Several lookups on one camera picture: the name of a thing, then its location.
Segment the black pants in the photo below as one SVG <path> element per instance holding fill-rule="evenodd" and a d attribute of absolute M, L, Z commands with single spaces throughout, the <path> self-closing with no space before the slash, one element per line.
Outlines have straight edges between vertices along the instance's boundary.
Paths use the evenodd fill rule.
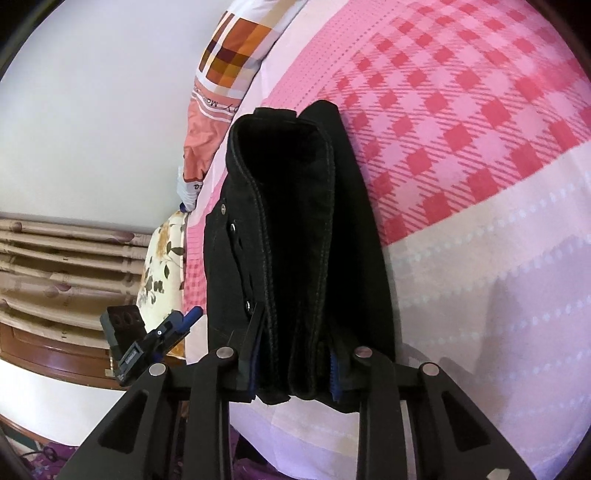
<path fill-rule="evenodd" d="M 359 409 L 353 360 L 396 354 L 380 236 L 339 109 L 259 108 L 232 125 L 204 228 L 208 345 L 256 347 L 252 392 Z"/>

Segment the floral cream pillow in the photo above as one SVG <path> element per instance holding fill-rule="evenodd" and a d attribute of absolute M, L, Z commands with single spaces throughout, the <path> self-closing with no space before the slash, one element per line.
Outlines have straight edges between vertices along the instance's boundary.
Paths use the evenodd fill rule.
<path fill-rule="evenodd" d="M 136 299 L 147 332 L 182 310 L 186 222 L 187 214 L 176 211 L 150 238 Z"/>

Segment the purple patterned garment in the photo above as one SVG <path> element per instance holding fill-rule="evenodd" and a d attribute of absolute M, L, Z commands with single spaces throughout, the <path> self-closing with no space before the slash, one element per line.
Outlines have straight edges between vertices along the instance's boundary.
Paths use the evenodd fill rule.
<path fill-rule="evenodd" d="M 17 454 L 10 445 L 1 446 L 2 479 L 36 479 L 36 466 L 29 464 L 35 457 L 43 457 L 48 470 L 39 473 L 39 479 L 56 479 L 67 464 L 70 467 L 62 475 L 64 479 L 181 479 L 182 468 L 170 456 L 170 452 L 151 457 L 145 441 L 133 445 L 120 438 L 118 444 L 100 445 L 95 438 L 88 438 L 81 447 L 71 447 L 49 442 L 40 450 Z"/>

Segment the pink checked bed sheet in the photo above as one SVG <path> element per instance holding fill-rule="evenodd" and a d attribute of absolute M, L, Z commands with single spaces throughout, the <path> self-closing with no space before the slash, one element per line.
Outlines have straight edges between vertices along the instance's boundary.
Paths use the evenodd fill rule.
<path fill-rule="evenodd" d="M 304 1 L 231 123 L 339 106 L 400 317 L 399 357 L 434 361 L 539 479 L 590 475 L 590 5 Z M 205 216 L 184 302 L 205 297 Z"/>

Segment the orange plaid pillow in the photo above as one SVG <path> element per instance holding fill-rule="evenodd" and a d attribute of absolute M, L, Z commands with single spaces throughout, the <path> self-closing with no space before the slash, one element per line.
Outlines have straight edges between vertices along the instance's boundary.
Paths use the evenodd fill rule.
<path fill-rule="evenodd" d="M 195 71 L 177 194 L 183 212 L 197 206 L 204 178 L 263 59 L 304 7 L 297 0 L 233 1 Z"/>

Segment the wooden bed frame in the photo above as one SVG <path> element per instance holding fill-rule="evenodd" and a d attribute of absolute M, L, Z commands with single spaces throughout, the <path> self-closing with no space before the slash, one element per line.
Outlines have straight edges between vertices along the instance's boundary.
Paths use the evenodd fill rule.
<path fill-rule="evenodd" d="M 1 327 L 1 419 L 13 428 L 79 446 L 121 396 L 105 350 Z"/>

